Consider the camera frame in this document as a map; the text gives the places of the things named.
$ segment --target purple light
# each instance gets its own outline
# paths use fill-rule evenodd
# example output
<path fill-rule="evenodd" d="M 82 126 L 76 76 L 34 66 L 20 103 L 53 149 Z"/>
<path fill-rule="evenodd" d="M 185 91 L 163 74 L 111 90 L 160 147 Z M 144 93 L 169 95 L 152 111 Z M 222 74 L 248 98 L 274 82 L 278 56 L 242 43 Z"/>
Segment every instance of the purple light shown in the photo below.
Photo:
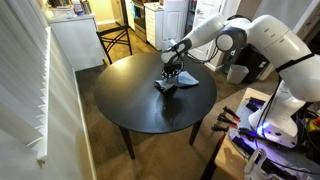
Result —
<path fill-rule="evenodd" d="M 269 123 L 265 122 L 262 124 L 262 126 L 259 126 L 258 129 L 257 129 L 257 133 L 262 136 L 262 130 L 267 128 L 269 126 Z"/>

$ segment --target black round table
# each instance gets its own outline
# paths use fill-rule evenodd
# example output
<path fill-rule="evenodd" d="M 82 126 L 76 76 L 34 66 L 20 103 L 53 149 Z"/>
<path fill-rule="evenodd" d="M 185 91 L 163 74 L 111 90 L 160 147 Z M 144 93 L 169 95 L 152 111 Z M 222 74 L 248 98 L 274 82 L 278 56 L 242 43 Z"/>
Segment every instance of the black round table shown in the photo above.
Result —
<path fill-rule="evenodd" d="M 184 57 L 186 70 L 199 81 L 191 87 L 173 87 L 165 92 L 154 87 L 161 80 L 160 53 L 137 54 L 107 67 L 96 81 L 94 98 L 101 113 L 120 128 L 132 159 L 135 158 L 129 130 L 161 134 L 193 125 L 192 145 L 202 119 L 212 109 L 217 89 L 209 72 Z"/>

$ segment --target table leg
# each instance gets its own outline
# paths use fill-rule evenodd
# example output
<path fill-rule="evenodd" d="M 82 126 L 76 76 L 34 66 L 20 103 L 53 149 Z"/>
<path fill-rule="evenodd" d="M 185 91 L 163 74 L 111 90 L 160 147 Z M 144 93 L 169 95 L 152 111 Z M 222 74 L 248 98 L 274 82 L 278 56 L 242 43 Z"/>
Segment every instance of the table leg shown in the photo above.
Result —
<path fill-rule="evenodd" d="M 129 131 L 125 128 L 120 127 L 120 126 L 119 126 L 119 128 L 121 131 L 122 138 L 123 138 L 124 142 L 126 143 L 126 146 L 129 151 L 131 159 L 135 159 Z"/>
<path fill-rule="evenodd" d="M 214 148 L 214 151 L 209 159 L 209 162 L 207 163 L 207 166 L 201 176 L 201 179 L 200 180 L 205 180 L 205 179 L 211 179 L 213 174 L 214 174 L 214 171 L 216 170 L 217 166 L 216 164 L 214 163 L 214 160 L 216 159 L 216 156 L 220 150 L 220 147 L 222 145 L 222 142 L 223 142 L 223 139 L 224 137 L 226 136 L 226 134 L 223 134 L 223 136 L 220 137 L 216 147 Z"/>
<path fill-rule="evenodd" d="M 200 129 L 200 126 L 202 124 L 202 120 L 203 119 L 201 119 L 199 122 L 197 122 L 196 124 L 193 125 L 191 136 L 190 136 L 190 140 L 189 140 L 189 144 L 190 145 L 193 145 L 193 142 L 196 139 L 196 136 L 197 136 L 198 131 Z"/>

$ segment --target kitchen counter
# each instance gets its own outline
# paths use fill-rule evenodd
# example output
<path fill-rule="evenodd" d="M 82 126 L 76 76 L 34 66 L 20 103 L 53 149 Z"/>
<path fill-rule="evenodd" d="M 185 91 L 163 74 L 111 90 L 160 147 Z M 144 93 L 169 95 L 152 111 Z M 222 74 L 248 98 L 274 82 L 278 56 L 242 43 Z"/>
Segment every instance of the kitchen counter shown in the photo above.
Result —
<path fill-rule="evenodd" d="M 164 8 L 162 5 L 160 5 L 159 2 L 155 3 L 144 3 L 144 6 L 152 11 L 163 11 Z"/>
<path fill-rule="evenodd" d="M 82 16 L 75 15 L 72 18 L 67 18 L 67 17 L 47 18 L 47 21 L 48 21 L 49 24 L 51 24 L 51 23 L 68 22 L 68 21 L 79 21 L 79 20 L 93 19 L 93 18 L 95 18 L 95 15 L 92 13 L 92 14 L 84 14 Z"/>

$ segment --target box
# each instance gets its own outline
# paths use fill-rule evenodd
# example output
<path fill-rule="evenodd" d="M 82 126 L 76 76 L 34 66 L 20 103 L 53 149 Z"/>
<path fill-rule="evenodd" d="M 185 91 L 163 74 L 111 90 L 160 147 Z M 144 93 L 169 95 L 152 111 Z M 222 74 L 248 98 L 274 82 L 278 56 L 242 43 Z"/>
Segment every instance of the box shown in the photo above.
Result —
<path fill-rule="evenodd" d="M 75 16 L 73 6 L 69 8 L 51 8 L 55 18 L 73 18 Z"/>

